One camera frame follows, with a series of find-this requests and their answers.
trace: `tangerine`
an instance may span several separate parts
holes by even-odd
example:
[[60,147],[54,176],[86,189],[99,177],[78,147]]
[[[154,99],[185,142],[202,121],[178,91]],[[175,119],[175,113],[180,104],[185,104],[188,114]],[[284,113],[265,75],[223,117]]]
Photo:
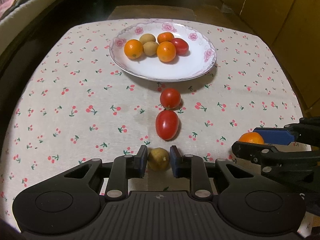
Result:
[[157,56],[163,62],[169,62],[176,56],[176,47],[169,41],[160,43],[157,48]]
[[257,143],[257,144],[264,144],[264,140],[260,134],[257,132],[247,132],[238,140],[239,142],[248,142],[248,143]]
[[129,40],[124,46],[124,54],[130,59],[136,59],[141,56],[143,45],[138,40]]
[[158,35],[158,37],[157,37],[157,41],[158,41],[159,44],[164,42],[164,41],[172,41],[172,39],[174,39],[174,36],[173,36],[172,33],[169,33],[169,32],[160,33]]

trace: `table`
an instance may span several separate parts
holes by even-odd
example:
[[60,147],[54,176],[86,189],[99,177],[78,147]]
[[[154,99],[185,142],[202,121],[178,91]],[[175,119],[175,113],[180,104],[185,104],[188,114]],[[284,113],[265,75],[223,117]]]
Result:
[[[44,179],[91,158],[111,162],[136,154],[140,145],[203,157],[205,162],[237,160],[231,145],[255,127],[283,127],[302,113],[295,94],[270,49],[257,36],[197,22],[217,49],[215,67],[186,82],[157,83],[123,72],[109,55],[109,44],[123,28],[148,19],[88,23],[71,28],[38,66],[12,115],[1,154],[0,215],[16,227],[14,197]],[[174,87],[183,105],[181,128],[165,142],[155,131],[161,91]],[[294,143],[285,151],[309,150]],[[187,179],[171,170],[147,170],[131,179],[129,190],[184,190]]]

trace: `red tomato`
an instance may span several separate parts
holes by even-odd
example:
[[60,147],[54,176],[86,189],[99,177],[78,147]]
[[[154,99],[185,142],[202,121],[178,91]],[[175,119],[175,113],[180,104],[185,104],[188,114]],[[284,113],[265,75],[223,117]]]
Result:
[[156,118],[156,132],[163,140],[172,139],[177,133],[179,118],[174,111],[163,110]]
[[166,88],[160,95],[160,103],[166,109],[176,108],[181,101],[181,95],[174,88]]
[[183,39],[174,38],[170,42],[176,47],[177,54],[184,55],[189,50],[188,43]]

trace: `metal rivet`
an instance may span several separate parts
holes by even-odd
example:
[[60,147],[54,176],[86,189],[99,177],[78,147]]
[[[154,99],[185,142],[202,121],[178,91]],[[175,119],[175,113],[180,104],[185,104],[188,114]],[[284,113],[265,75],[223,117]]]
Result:
[[120,197],[121,195],[122,195],[122,191],[118,189],[109,190],[107,192],[107,196],[112,198]]
[[195,195],[200,198],[205,198],[205,197],[209,197],[211,193],[206,189],[199,189],[195,192]]
[[265,173],[268,173],[268,172],[270,172],[271,170],[272,170],[272,168],[269,167],[269,166],[266,166],[266,167],[264,167],[264,168],[262,169],[262,171],[265,172]]

